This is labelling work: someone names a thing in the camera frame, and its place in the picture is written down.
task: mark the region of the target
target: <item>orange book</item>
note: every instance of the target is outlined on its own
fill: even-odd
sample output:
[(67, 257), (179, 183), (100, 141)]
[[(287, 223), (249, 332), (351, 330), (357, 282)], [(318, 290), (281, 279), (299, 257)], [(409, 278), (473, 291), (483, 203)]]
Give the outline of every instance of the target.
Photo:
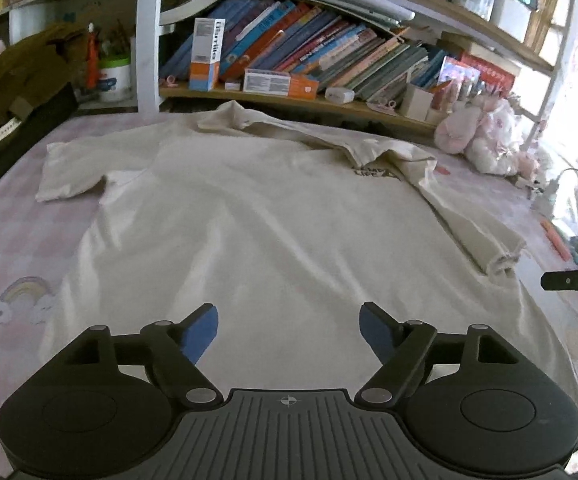
[(245, 69), (253, 63), (256, 57), (265, 51), (269, 44), (280, 38), (287, 28), (291, 27), (310, 10), (309, 6), (304, 2), (300, 2), (296, 5), (293, 10), (269, 27), (248, 49), (246, 49), (245, 53), (231, 64), (220, 79), (223, 81), (240, 79), (245, 73)]
[(361, 72), (367, 70), (376, 61), (381, 59), (381, 57), (389, 54), (394, 48), (402, 43), (402, 38), (400, 36), (394, 36), (390, 40), (385, 41), (381, 44), (375, 51), (373, 51), (369, 56), (365, 57), (360, 63), (352, 66), (343, 75), (336, 79), (329, 86), (344, 86), (349, 83), (355, 76), (359, 75)]

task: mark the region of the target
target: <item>ribbed gray plate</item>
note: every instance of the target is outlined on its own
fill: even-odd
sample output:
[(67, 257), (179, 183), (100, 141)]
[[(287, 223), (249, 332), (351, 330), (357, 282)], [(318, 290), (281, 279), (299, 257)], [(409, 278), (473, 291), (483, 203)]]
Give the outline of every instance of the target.
[[(237, 390), (217, 410), (185, 415), (159, 452), (106, 480), (466, 478), (419, 452), (391, 415), (355, 408), (341, 391)], [(566, 478), (556, 468), (536, 480)]]

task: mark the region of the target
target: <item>toothpaste box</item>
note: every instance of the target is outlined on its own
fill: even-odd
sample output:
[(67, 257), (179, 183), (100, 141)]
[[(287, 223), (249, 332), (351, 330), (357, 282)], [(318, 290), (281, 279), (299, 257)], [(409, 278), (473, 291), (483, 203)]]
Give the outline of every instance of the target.
[(196, 18), (191, 46), (189, 89), (208, 92), (218, 81), (225, 20)]
[(245, 70), (242, 91), (296, 99), (315, 99), (318, 82), (304, 75), (248, 68)]

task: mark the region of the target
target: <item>shirt sleeve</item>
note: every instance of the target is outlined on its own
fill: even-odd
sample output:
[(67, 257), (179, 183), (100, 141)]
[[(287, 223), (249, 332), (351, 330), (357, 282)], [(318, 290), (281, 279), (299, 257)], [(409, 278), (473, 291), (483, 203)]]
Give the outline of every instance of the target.
[(102, 178), (110, 184), (131, 180), (149, 167), (160, 142), (181, 126), (178, 122), (49, 144), (35, 199), (69, 198), (91, 189)]

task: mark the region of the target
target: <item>green lid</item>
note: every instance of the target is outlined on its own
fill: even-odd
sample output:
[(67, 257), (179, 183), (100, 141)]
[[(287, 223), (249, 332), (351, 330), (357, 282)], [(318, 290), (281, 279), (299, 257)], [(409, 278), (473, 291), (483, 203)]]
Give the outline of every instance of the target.
[(120, 66), (127, 66), (131, 64), (129, 56), (113, 56), (105, 57), (98, 61), (98, 68), (118, 68)]

